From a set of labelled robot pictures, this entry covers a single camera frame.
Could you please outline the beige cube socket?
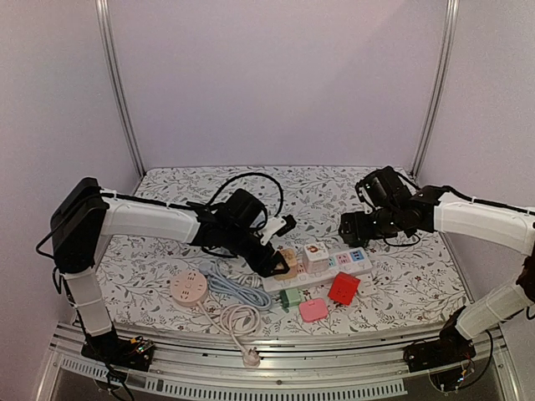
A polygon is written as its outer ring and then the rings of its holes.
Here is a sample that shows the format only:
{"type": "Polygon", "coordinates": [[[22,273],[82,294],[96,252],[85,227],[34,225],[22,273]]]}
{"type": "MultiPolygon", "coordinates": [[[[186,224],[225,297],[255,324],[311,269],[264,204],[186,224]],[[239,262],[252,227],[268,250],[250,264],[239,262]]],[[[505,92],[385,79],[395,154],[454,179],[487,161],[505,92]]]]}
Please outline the beige cube socket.
{"type": "Polygon", "coordinates": [[[284,248],[280,250],[281,255],[284,258],[284,261],[288,265],[288,272],[284,274],[277,274],[274,278],[277,281],[291,280],[298,275],[298,259],[296,253],[293,249],[284,248]]]}

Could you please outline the white power strip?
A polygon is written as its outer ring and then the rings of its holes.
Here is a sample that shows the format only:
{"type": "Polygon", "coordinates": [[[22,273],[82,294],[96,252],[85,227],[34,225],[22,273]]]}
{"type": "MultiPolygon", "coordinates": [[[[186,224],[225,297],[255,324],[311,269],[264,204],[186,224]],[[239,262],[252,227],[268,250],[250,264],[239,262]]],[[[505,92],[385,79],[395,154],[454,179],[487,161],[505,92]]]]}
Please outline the white power strip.
{"type": "Polygon", "coordinates": [[[371,260],[362,247],[337,251],[329,256],[329,267],[322,272],[308,273],[303,264],[298,265],[295,277],[277,280],[276,277],[262,278],[263,290],[268,294],[277,294],[288,289],[307,289],[331,283],[340,273],[359,277],[373,269],[371,260]]]}

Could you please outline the white floral cube socket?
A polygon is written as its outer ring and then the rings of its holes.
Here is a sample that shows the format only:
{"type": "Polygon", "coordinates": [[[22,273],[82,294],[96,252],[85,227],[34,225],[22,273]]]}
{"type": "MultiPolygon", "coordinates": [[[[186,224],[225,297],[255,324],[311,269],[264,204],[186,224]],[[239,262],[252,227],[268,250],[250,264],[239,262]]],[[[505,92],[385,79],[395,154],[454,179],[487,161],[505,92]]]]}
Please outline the white floral cube socket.
{"type": "Polygon", "coordinates": [[[308,274],[324,272],[329,268],[329,251],[323,242],[303,246],[303,266],[308,274]]]}

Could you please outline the green plug adapter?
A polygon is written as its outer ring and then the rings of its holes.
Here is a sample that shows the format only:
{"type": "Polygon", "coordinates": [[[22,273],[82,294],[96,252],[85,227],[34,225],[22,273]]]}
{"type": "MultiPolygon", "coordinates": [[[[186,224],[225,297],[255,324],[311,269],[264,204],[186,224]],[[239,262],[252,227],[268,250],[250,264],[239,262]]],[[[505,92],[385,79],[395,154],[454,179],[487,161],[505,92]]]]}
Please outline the green plug adapter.
{"type": "Polygon", "coordinates": [[[293,307],[297,307],[299,304],[304,302],[304,295],[297,288],[285,289],[279,292],[279,299],[281,307],[285,312],[293,307]]]}

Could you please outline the red cube socket adapter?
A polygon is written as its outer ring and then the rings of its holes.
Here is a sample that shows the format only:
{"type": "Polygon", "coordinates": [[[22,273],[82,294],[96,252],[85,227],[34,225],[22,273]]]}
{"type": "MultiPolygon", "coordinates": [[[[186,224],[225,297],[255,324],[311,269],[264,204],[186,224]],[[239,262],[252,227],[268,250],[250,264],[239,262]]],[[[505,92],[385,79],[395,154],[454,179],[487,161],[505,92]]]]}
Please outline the red cube socket adapter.
{"type": "Polygon", "coordinates": [[[340,272],[334,278],[328,297],[330,300],[349,306],[359,289],[360,279],[348,273],[340,272]]]}

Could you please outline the pink plug adapter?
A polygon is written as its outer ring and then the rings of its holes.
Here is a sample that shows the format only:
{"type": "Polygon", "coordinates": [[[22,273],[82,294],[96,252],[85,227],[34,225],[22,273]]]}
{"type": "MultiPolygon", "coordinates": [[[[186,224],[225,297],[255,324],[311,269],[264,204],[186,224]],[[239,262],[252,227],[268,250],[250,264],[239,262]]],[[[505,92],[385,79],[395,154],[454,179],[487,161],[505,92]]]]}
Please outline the pink plug adapter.
{"type": "Polygon", "coordinates": [[[306,323],[325,319],[329,314],[329,310],[323,298],[314,298],[301,302],[298,305],[298,310],[301,318],[306,323]]]}

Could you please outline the round pink power socket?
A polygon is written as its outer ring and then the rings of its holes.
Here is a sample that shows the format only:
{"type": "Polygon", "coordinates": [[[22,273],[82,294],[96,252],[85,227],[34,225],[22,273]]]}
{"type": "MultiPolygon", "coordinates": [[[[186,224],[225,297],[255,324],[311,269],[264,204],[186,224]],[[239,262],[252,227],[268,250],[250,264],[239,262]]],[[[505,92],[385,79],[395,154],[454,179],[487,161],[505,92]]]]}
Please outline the round pink power socket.
{"type": "Polygon", "coordinates": [[[181,307],[195,307],[208,296],[208,282],[199,271],[183,271],[170,281],[171,297],[181,307]]]}

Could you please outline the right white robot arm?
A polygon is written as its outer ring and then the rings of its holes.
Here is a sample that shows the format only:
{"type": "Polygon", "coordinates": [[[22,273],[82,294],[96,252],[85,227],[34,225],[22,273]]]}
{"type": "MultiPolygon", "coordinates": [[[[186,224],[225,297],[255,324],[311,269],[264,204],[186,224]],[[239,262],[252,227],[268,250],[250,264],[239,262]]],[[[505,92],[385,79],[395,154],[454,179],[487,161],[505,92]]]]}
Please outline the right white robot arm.
{"type": "Polygon", "coordinates": [[[475,357],[475,338],[533,306],[533,207],[465,195],[449,185],[418,186],[391,166],[371,171],[354,189],[364,209],[341,216],[344,243],[367,246],[400,233],[438,233],[454,251],[473,296],[436,340],[405,348],[411,372],[475,357]]]}

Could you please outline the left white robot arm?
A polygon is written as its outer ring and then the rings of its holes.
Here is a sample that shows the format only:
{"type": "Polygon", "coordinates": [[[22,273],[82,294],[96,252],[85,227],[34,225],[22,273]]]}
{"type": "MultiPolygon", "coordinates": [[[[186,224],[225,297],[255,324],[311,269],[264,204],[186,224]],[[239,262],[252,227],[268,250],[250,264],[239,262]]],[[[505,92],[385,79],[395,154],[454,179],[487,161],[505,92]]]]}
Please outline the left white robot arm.
{"type": "Polygon", "coordinates": [[[194,246],[206,254],[242,258],[254,273],[269,278],[289,271],[272,238],[295,226],[281,207],[269,213],[243,188],[224,201],[212,197],[176,204],[107,190],[85,177],[53,213],[35,251],[53,261],[56,290],[66,294],[84,335],[83,356],[146,370],[154,355],[152,341],[122,338],[102,291],[103,265],[117,241],[155,238],[194,246]]]}

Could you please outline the floral patterned table mat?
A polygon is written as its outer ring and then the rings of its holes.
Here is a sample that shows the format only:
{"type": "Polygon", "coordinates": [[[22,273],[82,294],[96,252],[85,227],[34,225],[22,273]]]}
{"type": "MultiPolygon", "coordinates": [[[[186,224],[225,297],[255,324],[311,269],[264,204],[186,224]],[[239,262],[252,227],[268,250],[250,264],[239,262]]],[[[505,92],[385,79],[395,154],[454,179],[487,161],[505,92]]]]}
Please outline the floral patterned table mat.
{"type": "MultiPolygon", "coordinates": [[[[338,234],[339,218],[360,208],[354,186],[367,173],[365,167],[333,166],[153,169],[136,194],[183,204],[211,198],[224,201],[235,189],[243,188],[269,211],[281,210],[295,217],[295,229],[275,238],[276,247],[301,251],[305,244],[321,241],[337,251],[344,248],[338,234]]],[[[257,336],[336,335],[442,324],[469,301],[437,234],[422,234],[418,240],[373,241],[366,251],[373,265],[374,293],[356,297],[349,306],[330,302],[328,316],[312,323],[304,322],[296,307],[285,312],[274,303],[262,313],[257,336]]],[[[97,276],[115,325],[209,333],[208,317],[232,304],[233,298],[215,293],[203,309],[185,308],[178,306],[170,293],[175,274],[208,260],[198,248],[175,241],[112,238],[97,276]]]]}

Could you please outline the aluminium front rail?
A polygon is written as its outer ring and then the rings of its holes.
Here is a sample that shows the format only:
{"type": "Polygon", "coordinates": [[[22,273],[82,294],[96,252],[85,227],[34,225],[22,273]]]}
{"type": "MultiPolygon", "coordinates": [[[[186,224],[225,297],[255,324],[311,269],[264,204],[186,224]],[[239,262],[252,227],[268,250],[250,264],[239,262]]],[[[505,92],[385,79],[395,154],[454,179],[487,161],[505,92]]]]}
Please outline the aluminium front rail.
{"type": "Polygon", "coordinates": [[[522,400],[517,370],[498,327],[474,342],[476,371],[459,389],[438,390],[429,371],[411,372],[408,345],[434,340],[438,324],[378,332],[247,338],[261,357],[246,368],[223,336],[118,324],[118,334],[155,342],[150,368],[125,372],[138,400],[522,400]]]}

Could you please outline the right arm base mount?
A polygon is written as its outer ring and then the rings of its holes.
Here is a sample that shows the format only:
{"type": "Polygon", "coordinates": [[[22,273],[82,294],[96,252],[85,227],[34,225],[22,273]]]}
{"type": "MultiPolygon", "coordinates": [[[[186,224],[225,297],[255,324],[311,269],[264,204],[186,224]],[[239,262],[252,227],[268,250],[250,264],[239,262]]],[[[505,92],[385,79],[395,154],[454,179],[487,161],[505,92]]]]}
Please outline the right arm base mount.
{"type": "Polygon", "coordinates": [[[443,393],[458,390],[466,376],[474,372],[475,356],[472,342],[459,345],[446,339],[414,342],[405,347],[403,352],[409,371],[427,371],[431,384],[443,393]]]}

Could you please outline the left aluminium corner post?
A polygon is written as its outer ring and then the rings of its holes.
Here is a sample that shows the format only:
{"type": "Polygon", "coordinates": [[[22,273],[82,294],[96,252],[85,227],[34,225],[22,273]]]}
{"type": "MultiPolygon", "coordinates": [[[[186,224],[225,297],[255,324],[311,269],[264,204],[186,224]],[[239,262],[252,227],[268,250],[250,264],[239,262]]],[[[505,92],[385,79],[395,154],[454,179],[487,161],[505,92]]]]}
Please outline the left aluminium corner post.
{"type": "Polygon", "coordinates": [[[110,2],[106,0],[96,0],[96,17],[99,25],[104,51],[104,59],[110,77],[110,85],[115,100],[116,108],[120,118],[120,125],[125,137],[125,143],[133,163],[135,173],[140,179],[146,174],[146,168],[142,160],[140,146],[135,135],[134,125],[130,117],[125,89],[120,74],[120,63],[116,53],[115,39],[110,14],[110,2]]]}

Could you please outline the aluminium corner post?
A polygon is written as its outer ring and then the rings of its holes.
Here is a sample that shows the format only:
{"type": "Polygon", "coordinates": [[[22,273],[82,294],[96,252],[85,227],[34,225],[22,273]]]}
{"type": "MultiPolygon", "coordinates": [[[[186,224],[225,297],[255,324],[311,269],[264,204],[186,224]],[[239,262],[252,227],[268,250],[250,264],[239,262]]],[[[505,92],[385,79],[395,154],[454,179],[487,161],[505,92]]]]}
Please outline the aluminium corner post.
{"type": "Polygon", "coordinates": [[[441,98],[446,86],[447,73],[451,60],[452,48],[455,41],[459,5],[459,0],[448,0],[446,2],[444,29],[442,33],[436,74],[431,88],[431,96],[427,111],[425,113],[424,124],[422,126],[420,138],[416,146],[415,157],[410,168],[410,175],[416,180],[419,179],[423,170],[427,151],[431,143],[431,137],[436,123],[436,118],[439,113],[441,98]]]}
{"type": "Polygon", "coordinates": [[[135,173],[140,179],[146,174],[146,168],[142,160],[140,146],[135,135],[134,125],[130,117],[125,89],[120,74],[120,63],[116,53],[115,39],[110,14],[110,2],[106,0],[96,0],[96,17],[99,25],[104,51],[104,59],[110,77],[110,85],[115,100],[116,108],[120,118],[120,125],[125,137],[125,143],[133,163],[135,173]]]}

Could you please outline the right aluminium corner post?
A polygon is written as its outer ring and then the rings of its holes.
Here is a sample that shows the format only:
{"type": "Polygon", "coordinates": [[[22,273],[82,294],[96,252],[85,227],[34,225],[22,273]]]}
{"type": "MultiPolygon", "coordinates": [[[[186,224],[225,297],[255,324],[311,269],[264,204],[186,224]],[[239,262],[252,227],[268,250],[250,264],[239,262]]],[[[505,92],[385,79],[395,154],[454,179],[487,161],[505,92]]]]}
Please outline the right aluminium corner post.
{"type": "Polygon", "coordinates": [[[436,118],[439,113],[441,98],[446,86],[447,73],[451,60],[452,48],[455,41],[459,5],[459,0],[448,0],[446,2],[444,29],[442,33],[436,74],[431,88],[431,96],[427,111],[425,113],[424,124],[422,126],[420,138],[416,146],[415,157],[410,168],[410,175],[416,180],[419,179],[423,170],[427,151],[431,143],[431,137],[436,123],[436,118]]]}

